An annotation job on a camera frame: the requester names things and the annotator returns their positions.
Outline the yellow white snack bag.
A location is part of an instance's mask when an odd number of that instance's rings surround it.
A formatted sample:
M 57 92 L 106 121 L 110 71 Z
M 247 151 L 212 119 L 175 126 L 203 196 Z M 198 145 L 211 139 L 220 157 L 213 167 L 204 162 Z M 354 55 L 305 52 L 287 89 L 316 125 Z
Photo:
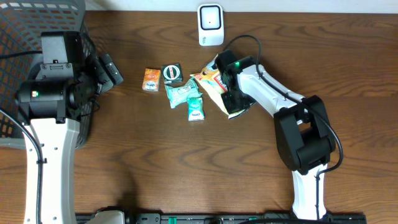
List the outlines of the yellow white snack bag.
M 215 63 L 216 55 L 212 61 L 208 62 L 200 73 L 190 74 L 191 77 L 207 92 L 209 97 L 213 102 L 220 108 L 220 110 L 228 115 L 229 119 L 233 119 L 246 109 L 240 110 L 238 112 L 229 113 L 223 103 L 221 95 L 227 92 L 227 86 L 221 80 L 221 74 Z

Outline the green tissue pack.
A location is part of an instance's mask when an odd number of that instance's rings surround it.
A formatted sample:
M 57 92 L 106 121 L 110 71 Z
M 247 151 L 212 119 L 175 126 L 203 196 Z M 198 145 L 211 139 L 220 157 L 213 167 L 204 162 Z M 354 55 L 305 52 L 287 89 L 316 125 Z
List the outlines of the green tissue pack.
M 203 112 L 202 97 L 189 98 L 187 103 L 188 103 L 188 120 L 203 121 L 205 119 L 205 114 Z

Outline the orange tissue pack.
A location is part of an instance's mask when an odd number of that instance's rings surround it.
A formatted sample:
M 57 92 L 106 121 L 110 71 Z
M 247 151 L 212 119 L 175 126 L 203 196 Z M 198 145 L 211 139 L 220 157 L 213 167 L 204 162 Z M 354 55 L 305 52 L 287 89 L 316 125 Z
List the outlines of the orange tissue pack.
M 145 91 L 159 91 L 160 70 L 147 68 L 144 73 L 142 89 Z

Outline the mint green snack pouch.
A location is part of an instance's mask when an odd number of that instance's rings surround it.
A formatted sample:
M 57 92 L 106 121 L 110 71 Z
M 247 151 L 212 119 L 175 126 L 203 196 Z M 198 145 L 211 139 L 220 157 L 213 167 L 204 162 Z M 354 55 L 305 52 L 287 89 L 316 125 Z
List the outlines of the mint green snack pouch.
M 189 98 L 199 98 L 202 96 L 193 77 L 182 86 L 172 87 L 170 85 L 165 85 L 165 90 L 172 109 L 181 103 L 186 103 Z

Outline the round green white item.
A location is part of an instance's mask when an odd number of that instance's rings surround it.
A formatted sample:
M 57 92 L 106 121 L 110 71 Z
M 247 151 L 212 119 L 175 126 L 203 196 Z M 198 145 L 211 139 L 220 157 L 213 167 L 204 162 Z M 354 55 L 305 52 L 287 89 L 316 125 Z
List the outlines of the round green white item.
M 183 81 L 182 69 L 179 63 L 162 66 L 161 74 L 165 84 L 181 83 Z

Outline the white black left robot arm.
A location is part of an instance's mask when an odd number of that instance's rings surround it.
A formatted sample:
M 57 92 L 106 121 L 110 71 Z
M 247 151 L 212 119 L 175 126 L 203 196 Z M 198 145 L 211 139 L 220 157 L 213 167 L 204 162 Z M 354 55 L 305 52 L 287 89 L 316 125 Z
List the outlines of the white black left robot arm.
M 42 59 L 16 93 L 27 149 L 26 223 L 77 223 L 75 150 L 84 143 L 97 97 L 123 81 L 109 55 L 98 55 L 89 36 L 44 32 Z

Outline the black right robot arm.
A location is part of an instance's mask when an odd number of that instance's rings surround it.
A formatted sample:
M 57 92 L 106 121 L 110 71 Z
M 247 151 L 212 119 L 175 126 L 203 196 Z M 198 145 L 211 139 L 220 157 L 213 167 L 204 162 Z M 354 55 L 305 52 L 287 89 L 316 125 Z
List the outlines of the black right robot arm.
M 336 149 L 323 101 L 290 91 L 252 56 L 237 59 L 227 50 L 215 63 L 228 88 L 223 101 L 229 112 L 256 101 L 273 117 L 279 156 L 293 176 L 293 214 L 298 219 L 321 220 L 326 215 L 324 176 Z

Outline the white barcode scanner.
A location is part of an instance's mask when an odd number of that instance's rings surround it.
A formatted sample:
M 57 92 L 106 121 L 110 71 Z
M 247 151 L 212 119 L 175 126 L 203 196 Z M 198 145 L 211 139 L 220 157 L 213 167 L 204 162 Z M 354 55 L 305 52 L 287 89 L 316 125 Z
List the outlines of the white barcode scanner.
M 197 8 L 198 42 L 203 47 L 222 45 L 224 20 L 221 5 L 202 4 Z

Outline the dark grey plastic basket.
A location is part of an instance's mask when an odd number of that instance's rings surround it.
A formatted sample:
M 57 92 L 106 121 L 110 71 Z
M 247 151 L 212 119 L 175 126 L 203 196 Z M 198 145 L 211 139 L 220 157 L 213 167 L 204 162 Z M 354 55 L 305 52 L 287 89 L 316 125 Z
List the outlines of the dark grey plastic basket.
M 13 116 L 18 109 L 14 95 L 35 65 L 42 62 L 43 32 L 78 31 L 81 35 L 85 72 L 97 67 L 98 54 L 85 26 L 84 1 L 1 1 L 1 108 Z

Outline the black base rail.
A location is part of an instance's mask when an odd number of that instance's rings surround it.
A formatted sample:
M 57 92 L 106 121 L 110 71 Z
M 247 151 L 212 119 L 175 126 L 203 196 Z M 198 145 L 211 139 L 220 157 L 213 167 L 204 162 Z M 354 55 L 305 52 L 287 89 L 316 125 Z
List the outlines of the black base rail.
M 140 223 L 140 224 L 183 224 L 183 223 L 242 223 L 247 221 L 258 221 L 265 219 L 283 219 L 298 220 L 293 213 L 286 212 L 267 212 L 262 215 L 161 215 L 158 213 L 141 213 L 136 215 L 128 215 L 126 223 Z M 320 219 L 322 223 L 353 223 L 353 224 L 367 224 L 365 215 L 358 214 L 331 214 L 327 213 Z

